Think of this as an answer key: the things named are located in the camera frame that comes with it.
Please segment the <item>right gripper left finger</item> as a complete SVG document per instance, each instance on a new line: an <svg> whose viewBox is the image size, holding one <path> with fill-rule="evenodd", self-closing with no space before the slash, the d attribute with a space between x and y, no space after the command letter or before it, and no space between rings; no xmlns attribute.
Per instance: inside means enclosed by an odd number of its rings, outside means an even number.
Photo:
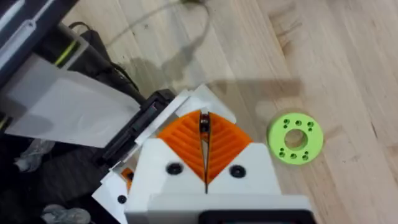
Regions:
<svg viewBox="0 0 398 224"><path fill-rule="evenodd" d="M186 114L142 145L126 212L145 212L158 195L204 194L201 111Z"/></svg>

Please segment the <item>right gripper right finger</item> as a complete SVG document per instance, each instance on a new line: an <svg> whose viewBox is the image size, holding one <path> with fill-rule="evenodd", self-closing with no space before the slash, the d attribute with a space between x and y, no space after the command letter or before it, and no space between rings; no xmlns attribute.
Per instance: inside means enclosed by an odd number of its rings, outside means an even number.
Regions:
<svg viewBox="0 0 398 224"><path fill-rule="evenodd" d="M280 194L269 150L241 128L210 113L206 164L208 194Z"/></svg>

